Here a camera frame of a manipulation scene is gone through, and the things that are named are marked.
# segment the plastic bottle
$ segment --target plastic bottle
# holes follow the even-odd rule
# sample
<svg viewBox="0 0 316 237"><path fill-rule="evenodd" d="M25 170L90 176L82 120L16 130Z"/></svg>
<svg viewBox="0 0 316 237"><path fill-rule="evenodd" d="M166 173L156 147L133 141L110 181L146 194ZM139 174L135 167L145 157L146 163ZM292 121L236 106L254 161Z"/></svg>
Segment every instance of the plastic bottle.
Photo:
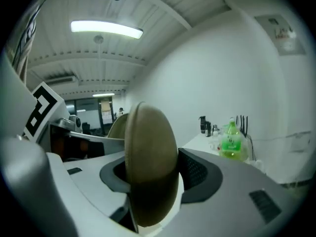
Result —
<svg viewBox="0 0 316 237"><path fill-rule="evenodd" d="M245 160L242 152L240 131L235 126L234 118L230 119L228 128L224 130L220 155L230 159Z"/></svg>

